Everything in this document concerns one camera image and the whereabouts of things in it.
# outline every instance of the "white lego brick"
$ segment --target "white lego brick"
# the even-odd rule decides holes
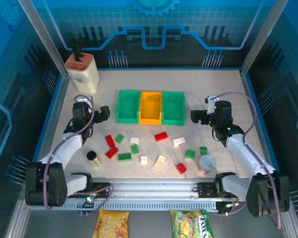
[[[130,138],[130,143],[131,143],[131,144],[136,144],[136,145],[138,145],[138,142],[139,142],[139,138],[137,138],[137,137],[131,137],[131,138]]]
[[[148,163],[147,155],[140,156],[140,163],[141,163],[141,165],[146,165]]]
[[[173,146],[177,147],[177,146],[185,143],[186,141],[185,141],[184,137],[180,137],[180,138],[173,139],[172,142],[173,142]]]
[[[159,158],[158,158],[158,160],[157,160],[157,162],[155,163],[155,167],[156,168],[161,168],[162,167],[162,165],[164,164],[164,161],[165,161],[165,157],[164,156],[162,156],[162,155],[159,155]]]

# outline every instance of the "table surface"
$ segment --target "table surface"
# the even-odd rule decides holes
[[[99,71],[100,81],[97,92],[92,95],[95,110],[109,106],[111,116],[108,121],[94,124],[94,134],[72,157],[65,168],[65,174],[77,172],[91,173],[93,178],[107,179],[157,179],[157,178],[214,178],[217,173],[234,172],[241,178],[247,173],[238,160],[212,138],[210,126],[194,124],[190,120],[191,110],[206,110],[204,98],[208,95],[219,95],[223,92],[236,91],[245,93],[238,70],[129,70]],[[116,106],[120,90],[170,91],[184,92],[186,119],[184,126],[123,124],[116,123]],[[69,83],[60,118],[53,138],[52,148],[61,140],[63,131],[73,117],[74,97],[80,94],[72,82]],[[252,114],[247,100],[241,96],[228,95],[221,98],[232,103],[234,124],[246,131],[252,124]],[[154,135],[166,131],[169,138],[156,142]],[[139,138],[139,153],[132,155],[131,161],[118,161],[118,154],[109,160],[105,153],[109,150],[105,136],[111,134],[113,139],[122,134],[125,140],[116,146],[119,153],[131,152],[130,137]],[[185,137],[186,143],[174,148],[172,139]],[[254,148],[263,156],[256,129],[247,135]],[[200,146],[206,146],[208,153],[216,161],[216,169],[207,175],[198,171],[196,163],[200,157]],[[194,160],[186,159],[187,149],[194,150]],[[86,154],[93,150],[101,160],[100,167],[94,167],[87,160]],[[140,155],[148,156],[148,164],[140,164]],[[159,155],[166,157],[161,169],[154,167]],[[183,163],[187,171],[180,174],[176,165]]]

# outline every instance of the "toy brick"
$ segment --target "toy brick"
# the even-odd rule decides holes
[[[207,155],[208,154],[208,149],[206,147],[201,146],[200,147],[200,154],[201,155]]]
[[[139,142],[139,138],[137,138],[137,137],[131,137],[131,138],[130,138],[130,143],[131,143],[131,144],[136,144],[136,145],[138,145],[138,142]]]
[[[119,161],[128,161],[131,160],[131,153],[119,154],[118,155]]]
[[[140,163],[141,163],[141,165],[146,165],[148,163],[147,155],[140,156]]]
[[[158,158],[158,160],[157,160],[157,162],[155,163],[155,167],[156,168],[161,168],[162,167],[162,165],[164,164],[164,161],[165,161],[165,157],[164,156],[162,156],[162,155],[159,155],[159,158]]]
[[[193,150],[187,150],[185,152],[185,158],[194,159],[194,157],[195,157],[195,151],[193,151]]]
[[[185,141],[185,138],[184,137],[180,137],[180,138],[176,138],[176,139],[173,139],[172,140],[172,143],[173,143],[173,146],[174,147],[177,147],[177,146],[179,146],[179,145],[181,145],[181,144],[183,144],[185,142],[186,141]]]
[[[139,153],[138,146],[137,145],[132,145],[131,146],[131,151],[132,151],[133,154]]]
[[[115,138],[115,140],[118,142],[118,143],[121,143],[123,142],[123,140],[125,139],[125,137],[121,134],[117,135],[117,137]]]
[[[109,159],[111,159],[111,158],[113,158],[114,157],[114,155],[116,155],[117,154],[117,152],[118,152],[119,150],[117,149],[117,147],[112,147],[105,155],[109,158]]]
[[[110,148],[115,146],[115,142],[114,142],[113,138],[111,137],[111,135],[105,136],[105,139],[106,139],[107,144]]]
[[[180,174],[183,174],[187,171],[187,168],[184,166],[183,163],[178,164],[176,167]]]
[[[163,133],[155,135],[154,137],[155,137],[156,141],[161,141],[161,140],[167,139],[168,135],[166,132],[163,132]]]

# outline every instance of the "chip bag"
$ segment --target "chip bag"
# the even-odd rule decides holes
[[[170,211],[172,238],[214,238],[206,211]]]
[[[128,216],[129,212],[100,210],[92,238],[128,238]]]

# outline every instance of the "yellow tray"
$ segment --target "yellow tray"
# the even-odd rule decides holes
[[[142,92],[139,106],[139,123],[161,124],[162,92]]]

